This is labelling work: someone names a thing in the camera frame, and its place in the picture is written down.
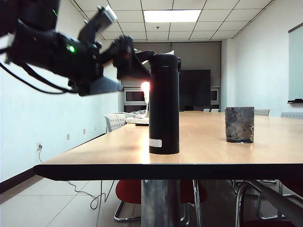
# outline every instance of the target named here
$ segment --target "white label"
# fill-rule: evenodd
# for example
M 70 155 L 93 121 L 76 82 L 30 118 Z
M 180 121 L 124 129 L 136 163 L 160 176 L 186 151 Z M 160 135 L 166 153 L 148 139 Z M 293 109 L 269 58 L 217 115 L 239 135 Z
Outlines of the white label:
M 161 148 L 162 147 L 162 140 L 150 139 L 150 146 L 155 147 L 155 148 Z

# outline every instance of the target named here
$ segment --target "fluorescent light panel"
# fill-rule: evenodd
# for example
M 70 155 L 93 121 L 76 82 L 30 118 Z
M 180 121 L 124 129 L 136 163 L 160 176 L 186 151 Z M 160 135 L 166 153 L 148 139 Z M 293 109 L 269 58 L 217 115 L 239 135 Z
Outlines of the fluorescent light panel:
M 145 22 L 196 22 L 201 10 L 145 10 Z

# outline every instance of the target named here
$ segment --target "thermos lid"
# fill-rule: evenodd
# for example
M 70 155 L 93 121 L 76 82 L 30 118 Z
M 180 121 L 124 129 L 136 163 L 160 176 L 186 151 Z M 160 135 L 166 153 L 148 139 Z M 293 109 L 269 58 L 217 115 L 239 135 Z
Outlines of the thermos lid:
M 159 53 L 150 59 L 151 69 L 159 67 L 178 68 L 178 58 L 173 54 Z

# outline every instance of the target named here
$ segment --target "black monitor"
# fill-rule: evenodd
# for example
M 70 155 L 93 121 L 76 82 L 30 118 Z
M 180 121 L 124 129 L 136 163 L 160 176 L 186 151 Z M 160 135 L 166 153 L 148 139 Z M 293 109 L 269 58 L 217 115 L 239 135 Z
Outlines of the black monitor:
M 210 70 L 182 70 L 179 76 L 180 106 L 210 106 Z

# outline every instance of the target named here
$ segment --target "baseboard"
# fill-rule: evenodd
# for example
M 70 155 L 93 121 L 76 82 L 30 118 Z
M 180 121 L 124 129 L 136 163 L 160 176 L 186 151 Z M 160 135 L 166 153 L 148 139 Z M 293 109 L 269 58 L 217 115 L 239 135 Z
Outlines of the baseboard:
M 16 185 L 26 181 L 27 179 L 34 176 L 35 173 L 32 168 L 11 177 L 10 179 L 7 179 L 6 181 L 3 181 L 0 183 L 0 194 L 4 193 L 5 191 L 15 187 Z

